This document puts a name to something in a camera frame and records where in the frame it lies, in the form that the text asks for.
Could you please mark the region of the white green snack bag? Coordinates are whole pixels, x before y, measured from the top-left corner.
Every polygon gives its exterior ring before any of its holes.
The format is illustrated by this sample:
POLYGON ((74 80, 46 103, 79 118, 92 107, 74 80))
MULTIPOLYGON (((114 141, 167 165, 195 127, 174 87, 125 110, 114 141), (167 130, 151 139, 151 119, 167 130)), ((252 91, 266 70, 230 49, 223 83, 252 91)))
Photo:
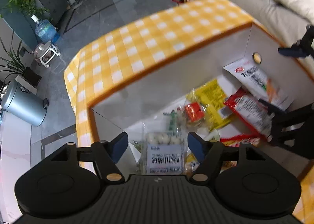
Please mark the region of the white green snack bag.
POLYGON ((146 174, 147 167, 147 145, 145 141, 130 141, 131 152, 136 161, 138 170, 142 175, 146 174))

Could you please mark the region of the red white snack packet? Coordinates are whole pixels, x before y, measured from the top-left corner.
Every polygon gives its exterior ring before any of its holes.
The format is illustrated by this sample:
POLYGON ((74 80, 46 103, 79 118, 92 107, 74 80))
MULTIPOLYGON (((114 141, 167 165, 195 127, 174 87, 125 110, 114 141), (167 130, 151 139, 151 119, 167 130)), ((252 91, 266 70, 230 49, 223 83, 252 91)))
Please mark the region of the red white snack packet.
POLYGON ((253 134, 260 135, 261 139, 267 141, 271 132, 271 117, 254 96, 239 88, 224 101, 224 105, 238 116, 253 134))

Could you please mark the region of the orange stick snack bag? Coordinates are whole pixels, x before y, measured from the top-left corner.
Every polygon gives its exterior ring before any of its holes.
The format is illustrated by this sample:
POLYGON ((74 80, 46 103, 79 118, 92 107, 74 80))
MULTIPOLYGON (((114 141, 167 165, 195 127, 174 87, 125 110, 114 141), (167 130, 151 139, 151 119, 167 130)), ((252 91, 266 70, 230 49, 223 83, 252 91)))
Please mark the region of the orange stick snack bag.
POLYGON ((227 147, 239 147, 241 143, 251 143, 254 146, 258 146, 260 143, 260 138, 254 135, 236 135, 230 138, 221 138, 221 143, 227 147))

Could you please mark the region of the clear bag brown pastry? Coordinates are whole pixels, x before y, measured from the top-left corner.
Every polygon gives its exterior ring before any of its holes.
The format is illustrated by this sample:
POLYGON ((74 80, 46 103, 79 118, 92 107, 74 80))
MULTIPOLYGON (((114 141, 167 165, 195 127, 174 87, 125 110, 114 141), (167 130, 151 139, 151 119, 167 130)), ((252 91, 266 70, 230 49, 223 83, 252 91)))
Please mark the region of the clear bag brown pastry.
POLYGON ((198 102, 184 105, 180 111, 180 120, 186 129, 192 131, 206 128, 205 113, 198 102))

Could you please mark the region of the green raisin bag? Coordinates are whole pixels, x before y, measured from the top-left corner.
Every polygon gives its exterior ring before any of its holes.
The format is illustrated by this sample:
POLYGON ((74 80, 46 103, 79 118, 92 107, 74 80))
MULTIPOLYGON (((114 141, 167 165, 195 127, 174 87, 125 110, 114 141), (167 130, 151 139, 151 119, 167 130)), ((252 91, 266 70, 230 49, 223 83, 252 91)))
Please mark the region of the green raisin bag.
POLYGON ((179 135, 182 131, 183 114, 180 109, 172 110, 171 112, 164 112, 164 118, 167 120, 167 131, 171 135, 179 135))

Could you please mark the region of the white ball candy bag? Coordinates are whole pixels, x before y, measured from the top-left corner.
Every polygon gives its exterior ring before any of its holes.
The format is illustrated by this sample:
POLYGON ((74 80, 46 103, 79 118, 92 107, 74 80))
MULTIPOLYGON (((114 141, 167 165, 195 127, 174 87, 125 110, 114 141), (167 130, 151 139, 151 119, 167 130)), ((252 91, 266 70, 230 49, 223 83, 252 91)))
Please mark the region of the white ball candy bag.
POLYGON ((173 122, 155 120, 143 124, 142 174, 181 175, 185 151, 181 131, 173 122))

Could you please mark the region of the white gluten snack packet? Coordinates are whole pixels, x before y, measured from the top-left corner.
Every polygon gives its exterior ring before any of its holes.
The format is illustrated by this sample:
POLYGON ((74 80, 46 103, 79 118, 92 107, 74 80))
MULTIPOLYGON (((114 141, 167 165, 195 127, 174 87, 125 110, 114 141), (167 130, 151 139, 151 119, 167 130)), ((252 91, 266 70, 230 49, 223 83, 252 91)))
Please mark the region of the white gluten snack packet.
POLYGON ((232 74, 255 98, 286 110, 293 102, 279 85, 259 66, 247 58, 239 59, 223 67, 232 74))

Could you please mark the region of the yellow snack packet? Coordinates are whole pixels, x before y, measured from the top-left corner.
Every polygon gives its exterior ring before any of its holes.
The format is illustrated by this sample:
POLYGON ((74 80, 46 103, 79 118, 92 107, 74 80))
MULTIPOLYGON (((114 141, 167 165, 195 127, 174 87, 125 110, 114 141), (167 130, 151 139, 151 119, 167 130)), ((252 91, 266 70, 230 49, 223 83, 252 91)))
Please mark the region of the yellow snack packet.
POLYGON ((202 86, 194 88, 186 95, 186 99, 190 103, 198 102, 201 105, 209 131, 223 128, 234 120, 233 113, 224 105, 224 101, 228 97, 217 79, 212 79, 202 86))

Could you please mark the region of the grey sofa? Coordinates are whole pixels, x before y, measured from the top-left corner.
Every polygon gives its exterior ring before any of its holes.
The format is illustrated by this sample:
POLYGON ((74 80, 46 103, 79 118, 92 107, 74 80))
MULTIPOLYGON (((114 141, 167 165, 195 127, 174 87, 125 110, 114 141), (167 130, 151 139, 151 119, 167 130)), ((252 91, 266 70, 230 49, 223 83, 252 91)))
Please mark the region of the grey sofa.
POLYGON ((301 39, 306 32, 306 26, 310 24, 306 19, 274 0, 230 1, 249 13, 270 34, 288 46, 301 39))

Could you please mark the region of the orange cardboard box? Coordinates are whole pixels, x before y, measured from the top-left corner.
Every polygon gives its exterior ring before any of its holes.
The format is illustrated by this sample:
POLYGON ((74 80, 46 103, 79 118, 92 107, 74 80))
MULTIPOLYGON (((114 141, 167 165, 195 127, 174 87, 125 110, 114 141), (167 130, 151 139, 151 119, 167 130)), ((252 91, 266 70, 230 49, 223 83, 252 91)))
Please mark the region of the orange cardboard box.
POLYGON ((94 142, 128 139, 116 159, 121 174, 191 175, 199 161, 187 135, 236 147, 247 141, 300 177, 310 161, 267 145, 267 104, 292 111, 313 102, 313 82, 295 59, 256 25, 141 71, 89 110, 94 142))

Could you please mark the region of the yellow checkered tablecloth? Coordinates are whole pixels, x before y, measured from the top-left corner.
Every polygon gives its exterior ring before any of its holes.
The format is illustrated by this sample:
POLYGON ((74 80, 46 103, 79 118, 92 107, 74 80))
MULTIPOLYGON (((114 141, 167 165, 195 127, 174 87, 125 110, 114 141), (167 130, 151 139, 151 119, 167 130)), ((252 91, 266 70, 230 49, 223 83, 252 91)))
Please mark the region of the yellow checkered tablecloth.
MULTIPOLYGON (((268 34, 229 0, 197 0, 139 19, 84 46, 64 72, 79 144, 95 143, 89 110, 98 98, 141 71, 251 25, 268 34)), ((307 65, 295 61, 313 82, 307 65)), ((292 174, 250 144, 230 148, 222 143, 221 160, 215 181, 132 175, 109 183, 97 203, 75 216, 76 223, 298 223, 293 209, 284 208, 301 195, 292 174)))

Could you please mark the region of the white tv console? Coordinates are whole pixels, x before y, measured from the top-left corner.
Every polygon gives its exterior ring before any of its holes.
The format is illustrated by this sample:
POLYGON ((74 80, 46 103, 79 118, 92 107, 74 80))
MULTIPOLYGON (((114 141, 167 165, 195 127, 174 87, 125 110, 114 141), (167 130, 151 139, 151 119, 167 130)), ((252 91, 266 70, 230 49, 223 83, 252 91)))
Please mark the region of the white tv console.
POLYGON ((31 125, 5 112, 1 123, 1 215, 13 223, 22 213, 17 205, 14 185, 30 169, 31 125))

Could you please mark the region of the silver trash can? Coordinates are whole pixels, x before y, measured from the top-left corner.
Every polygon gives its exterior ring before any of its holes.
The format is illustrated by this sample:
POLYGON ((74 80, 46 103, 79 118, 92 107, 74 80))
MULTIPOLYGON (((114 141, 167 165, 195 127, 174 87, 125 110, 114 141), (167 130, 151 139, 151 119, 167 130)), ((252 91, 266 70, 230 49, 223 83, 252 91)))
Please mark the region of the silver trash can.
POLYGON ((2 108, 38 127, 45 119, 49 101, 41 99, 16 80, 12 80, 4 93, 1 101, 2 108))

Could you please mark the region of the potted long leaf plant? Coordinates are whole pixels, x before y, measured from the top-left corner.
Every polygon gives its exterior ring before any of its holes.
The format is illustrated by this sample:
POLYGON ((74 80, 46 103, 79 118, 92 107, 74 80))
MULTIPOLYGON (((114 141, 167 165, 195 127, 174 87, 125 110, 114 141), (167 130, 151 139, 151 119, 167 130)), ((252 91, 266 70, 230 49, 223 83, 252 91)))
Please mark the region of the potted long leaf plant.
POLYGON ((22 63, 19 55, 19 52, 22 49, 22 40, 20 40, 17 50, 14 50, 13 48, 14 34, 15 32, 13 31, 11 35, 11 43, 8 49, 5 48, 4 42, 1 39, 2 49, 8 56, 8 58, 1 57, 1 60, 6 63, 5 65, 1 65, 1 68, 4 68, 3 70, 1 70, 1 72, 8 72, 7 76, 20 75, 30 85, 32 85, 33 87, 37 87, 42 77, 36 74, 30 67, 27 67, 22 63))

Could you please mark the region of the blue water jug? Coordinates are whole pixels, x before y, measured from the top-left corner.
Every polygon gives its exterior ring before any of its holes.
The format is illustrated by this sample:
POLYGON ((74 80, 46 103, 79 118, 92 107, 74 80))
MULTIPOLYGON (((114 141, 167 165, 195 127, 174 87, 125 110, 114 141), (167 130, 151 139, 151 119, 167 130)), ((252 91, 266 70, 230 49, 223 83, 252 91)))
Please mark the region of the blue water jug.
POLYGON ((32 15, 31 19, 35 22, 35 34, 40 38, 42 43, 56 43, 60 37, 56 27, 54 27, 47 19, 40 20, 36 15, 32 15))

